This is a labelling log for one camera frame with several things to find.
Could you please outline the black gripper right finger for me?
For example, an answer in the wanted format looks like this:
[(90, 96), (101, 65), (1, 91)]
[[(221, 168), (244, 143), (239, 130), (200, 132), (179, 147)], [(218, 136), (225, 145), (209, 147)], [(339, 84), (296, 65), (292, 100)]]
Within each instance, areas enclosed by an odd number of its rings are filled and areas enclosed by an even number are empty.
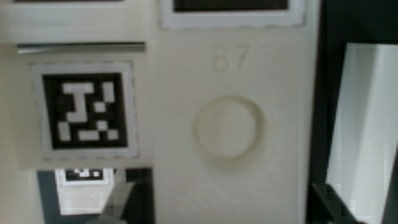
[(367, 224), (353, 217), (335, 190), (324, 183), (308, 184), (307, 224)]

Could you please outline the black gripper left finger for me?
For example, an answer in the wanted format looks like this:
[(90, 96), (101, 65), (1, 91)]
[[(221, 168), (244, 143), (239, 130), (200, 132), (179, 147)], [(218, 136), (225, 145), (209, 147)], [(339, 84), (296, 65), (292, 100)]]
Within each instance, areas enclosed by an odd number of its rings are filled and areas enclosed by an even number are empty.
[(115, 184), (95, 224), (154, 224), (150, 188), (141, 182)]

